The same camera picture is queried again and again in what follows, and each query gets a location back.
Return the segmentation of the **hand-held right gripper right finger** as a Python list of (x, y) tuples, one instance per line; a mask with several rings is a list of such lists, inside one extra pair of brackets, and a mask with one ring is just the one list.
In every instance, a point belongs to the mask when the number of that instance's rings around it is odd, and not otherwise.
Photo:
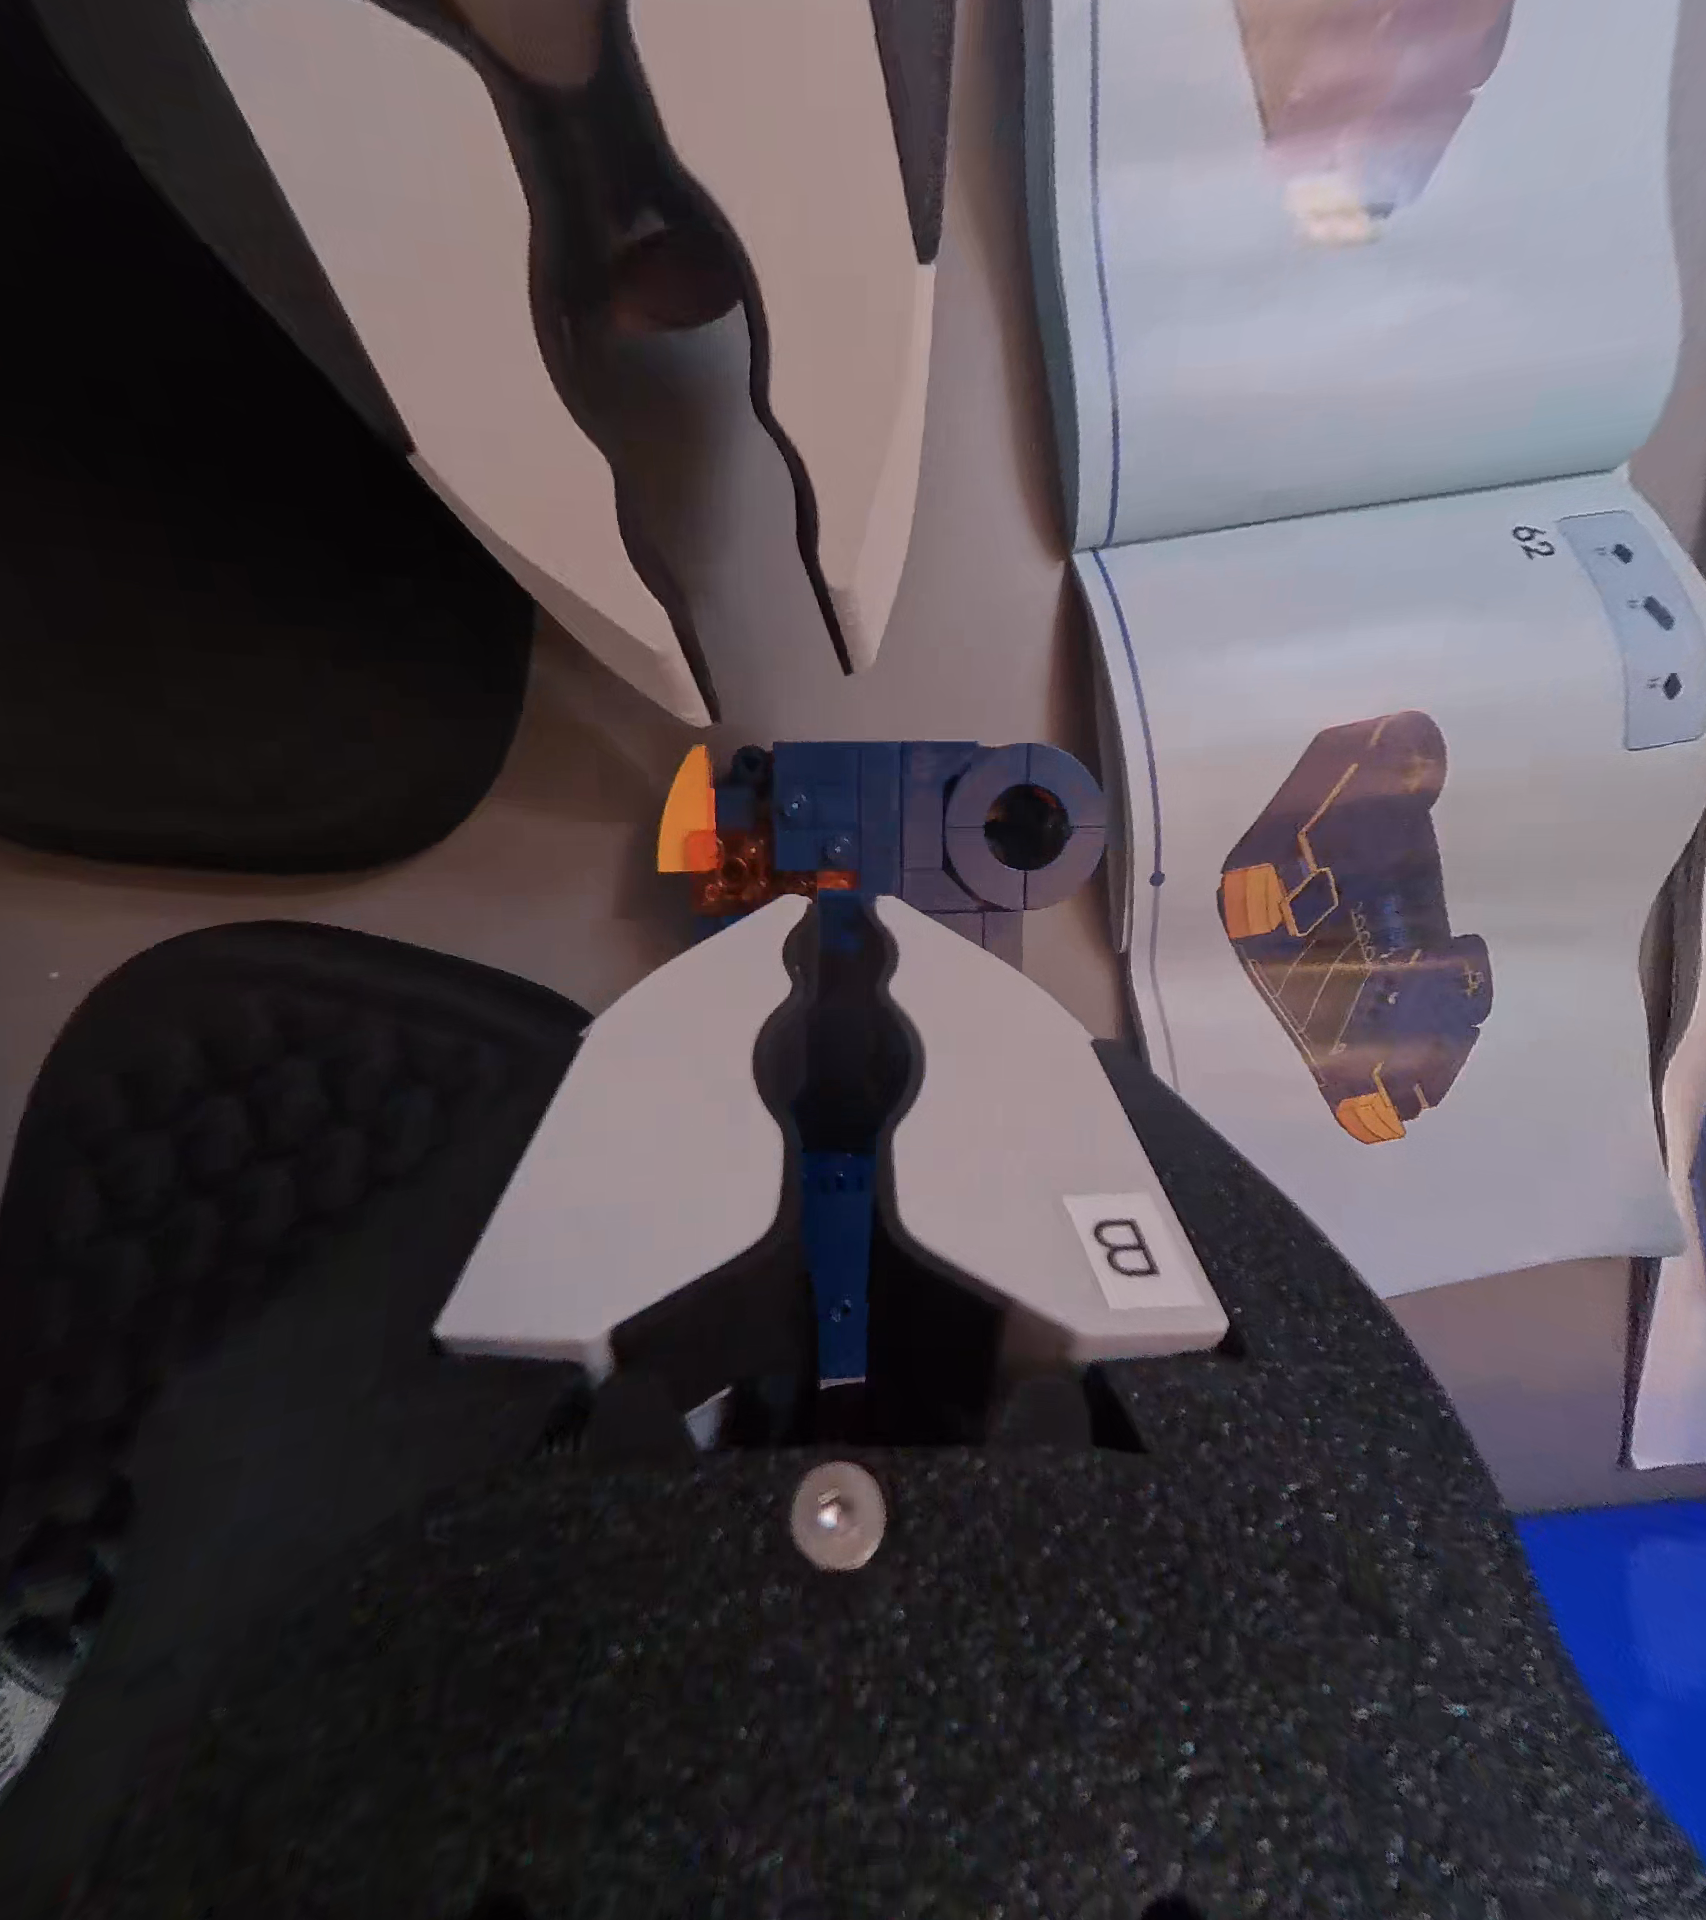
[(1229, 1321), (1091, 1034), (1024, 973), (884, 896), (904, 1102), (881, 1146), (904, 1252), (998, 1315), (1003, 1365), (1216, 1350)]

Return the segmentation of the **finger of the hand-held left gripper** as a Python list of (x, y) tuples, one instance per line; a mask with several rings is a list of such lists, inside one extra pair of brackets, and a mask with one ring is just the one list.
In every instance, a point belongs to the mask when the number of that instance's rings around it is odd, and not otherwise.
[(534, 323), (534, 223), (482, 69), (363, 2), (187, 17), (408, 440), (408, 463), (599, 665), (686, 724), (718, 696), (684, 596)]
[(880, 35), (866, 2), (640, 2), (664, 144), (743, 259), (753, 414), (846, 675), (906, 568), (932, 349)]

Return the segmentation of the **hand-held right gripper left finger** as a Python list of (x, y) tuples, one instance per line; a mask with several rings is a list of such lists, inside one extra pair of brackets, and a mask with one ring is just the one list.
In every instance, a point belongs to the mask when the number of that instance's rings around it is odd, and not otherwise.
[(753, 1060), (808, 910), (774, 899), (589, 1021), (438, 1312), (443, 1348), (603, 1378), (620, 1328), (772, 1233), (786, 1146)]

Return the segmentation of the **dark blue toy brick console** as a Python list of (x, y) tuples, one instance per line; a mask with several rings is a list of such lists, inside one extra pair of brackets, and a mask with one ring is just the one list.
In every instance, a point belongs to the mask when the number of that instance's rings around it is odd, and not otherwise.
[(1019, 969), (1025, 915), (1071, 899), (1106, 842), (1100, 780), (1049, 743), (786, 740), (724, 767), (697, 745), (673, 772), (651, 864), (684, 881), (704, 934), (769, 900), (814, 902), (792, 1120), (821, 1389), (866, 1382), (880, 1135), (906, 1095), (871, 904), (904, 900)]

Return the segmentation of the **black quilted pad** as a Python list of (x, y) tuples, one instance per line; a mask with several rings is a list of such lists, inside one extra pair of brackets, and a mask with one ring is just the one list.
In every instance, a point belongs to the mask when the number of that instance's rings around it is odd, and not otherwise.
[(433, 1323), (587, 1030), (514, 973), (327, 924), (216, 924), (110, 973), (45, 1052), (0, 1196), (0, 1664), (97, 1640), (169, 1381), (269, 1308), (435, 1368)]

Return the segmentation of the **black smooth pad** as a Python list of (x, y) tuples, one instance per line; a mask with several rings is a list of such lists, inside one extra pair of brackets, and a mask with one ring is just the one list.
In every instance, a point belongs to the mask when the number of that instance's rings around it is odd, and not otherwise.
[(330, 875), (485, 799), (534, 605), (0, 5), (0, 839)]

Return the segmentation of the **open instruction booklet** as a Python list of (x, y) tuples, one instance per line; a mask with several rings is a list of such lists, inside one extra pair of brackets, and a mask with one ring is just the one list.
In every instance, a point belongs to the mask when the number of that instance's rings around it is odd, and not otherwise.
[(1678, 5), (1024, 7), (1034, 302), (1147, 1064), (1394, 1298), (1682, 1247), (1706, 814)]

